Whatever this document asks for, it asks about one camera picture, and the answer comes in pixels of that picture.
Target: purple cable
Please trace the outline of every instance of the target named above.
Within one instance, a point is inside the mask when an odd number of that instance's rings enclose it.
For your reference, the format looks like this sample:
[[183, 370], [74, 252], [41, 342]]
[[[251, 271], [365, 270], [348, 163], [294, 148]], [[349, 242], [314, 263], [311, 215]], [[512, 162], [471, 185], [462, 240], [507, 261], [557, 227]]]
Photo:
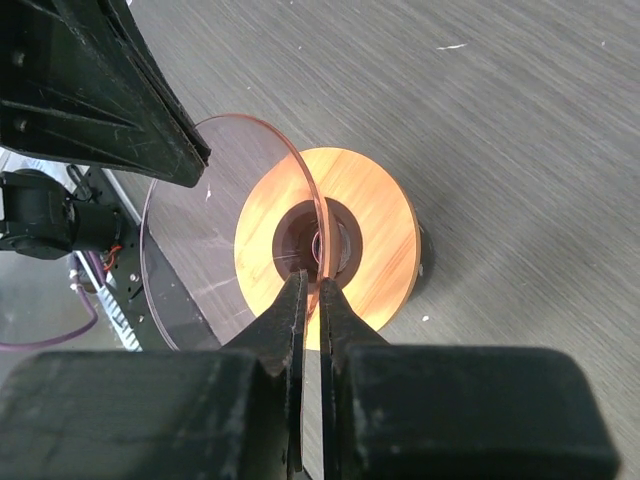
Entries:
[[74, 260], [75, 275], [71, 276], [71, 285], [80, 297], [80, 301], [82, 302], [82, 305], [84, 305], [85, 310], [90, 315], [90, 320], [84, 326], [80, 327], [77, 330], [74, 330], [73, 332], [65, 333], [64, 335], [50, 338], [49, 340], [22, 344], [0, 343], [0, 352], [33, 352], [35, 350], [40, 350], [41, 348], [60, 345], [61, 343], [79, 337], [83, 333], [93, 328], [96, 323], [98, 323], [98, 312], [96, 312], [96, 309], [93, 308], [93, 305], [91, 305], [91, 302], [89, 301], [89, 297], [87, 297], [87, 292], [85, 292], [84, 288], [82, 288], [82, 285], [80, 285], [80, 279], [78, 278], [78, 268], [80, 268], [80, 262], [78, 261], [78, 257], [76, 257], [75, 254]]
[[95, 275], [98, 277], [98, 282], [100, 282], [100, 286], [103, 287], [107, 284], [107, 276], [104, 273], [104, 267], [102, 266], [102, 261], [96, 252], [85, 252], [85, 255], [89, 259], [89, 263], [93, 267]]

